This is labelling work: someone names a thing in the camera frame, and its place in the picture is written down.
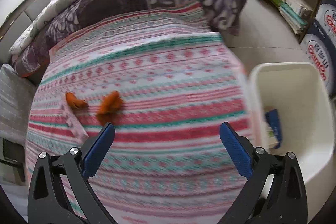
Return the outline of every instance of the gray fabric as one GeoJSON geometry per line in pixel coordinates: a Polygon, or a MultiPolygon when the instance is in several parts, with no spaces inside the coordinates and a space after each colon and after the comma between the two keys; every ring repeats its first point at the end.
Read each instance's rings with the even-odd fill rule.
{"type": "Polygon", "coordinates": [[[1,67],[0,87],[0,137],[24,146],[36,87],[8,64],[1,67]]]}

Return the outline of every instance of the pink striped blanket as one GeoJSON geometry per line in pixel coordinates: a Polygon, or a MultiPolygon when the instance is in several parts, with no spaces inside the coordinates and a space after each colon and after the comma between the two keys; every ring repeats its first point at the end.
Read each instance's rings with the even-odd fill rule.
{"type": "MultiPolygon", "coordinates": [[[[76,117],[88,136],[101,126],[102,97],[118,90],[125,104],[115,141],[89,182],[123,223],[216,223],[245,178],[219,138],[228,121],[253,140],[240,61],[210,32],[200,3],[106,18],[50,51],[26,139],[26,174],[38,154],[80,146],[60,106],[66,91],[88,102],[76,117]]],[[[64,187],[83,216],[68,181],[64,187]]]]}

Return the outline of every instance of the orange toy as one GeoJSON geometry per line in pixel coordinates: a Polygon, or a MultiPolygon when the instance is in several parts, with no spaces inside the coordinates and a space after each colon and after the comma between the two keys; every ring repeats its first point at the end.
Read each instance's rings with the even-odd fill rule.
{"type": "Polygon", "coordinates": [[[96,115],[99,123],[104,126],[107,122],[112,122],[114,114],[121,108],[122,104],[123,100],[116,90],[104,97],[96,115]]]}
{"type": "Polygon", "coordinates": [[[78,99],[73,93],[71,92],[66,92],[65,93],[65,98],[67,100],[67,103],[69,107],[72,109],[81,109],[87,107],[87,102],[84,100],[78,99]]]}

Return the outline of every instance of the white container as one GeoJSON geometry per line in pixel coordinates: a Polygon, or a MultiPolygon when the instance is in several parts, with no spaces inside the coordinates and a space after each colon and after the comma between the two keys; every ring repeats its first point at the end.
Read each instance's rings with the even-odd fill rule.
{"type": "MultiPolygon", "coordinates": [[[[251,99],[257,124],[265,121],[264,108],[278,110],[283,142],[273,154],[292,151],[305,182],[310,221],[336,185],[333,151],[334,121],[328,93],[317,69],[308,62],[269,63],[250,74],[251,99]]],[[[265,128],[255,145],[267,147],[265,128]]],[[[273,178],[265,184],[267,195],[273,178]]]]}

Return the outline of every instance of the metal screw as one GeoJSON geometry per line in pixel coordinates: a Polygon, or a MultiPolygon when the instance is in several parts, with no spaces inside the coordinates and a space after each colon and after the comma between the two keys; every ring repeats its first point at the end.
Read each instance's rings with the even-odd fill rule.
{"type": "Polygon", "coordinates": [[[258,154],[260,154],[260,155],[262,155],[263,153],[265,153],[265,150],[264,150],[262,147],[257,147],[257,148],[255,149],[255,151],[256,151],[258,154]]]}
{"type": "Polygon", "coordinates": [[[46,152],[42,152],[42,153],[39,155],[39,157],[40,157],[41,159],[45,158],[46,156],[47,156],[47,153],[46,153],[46,152]]]}
{"type": "Polygon", "coordinates": [[[293,152],[288,152],[288,156],[291,158],[291,159],[294,159],[295,158],[295,154],[293,152]]]}
{"type": "Polygon", "coordinates": [[[79,149],[77,147],[73,147],[70,149],[70,154],[71,155],[76,155],[78,153],[79,149]]]}

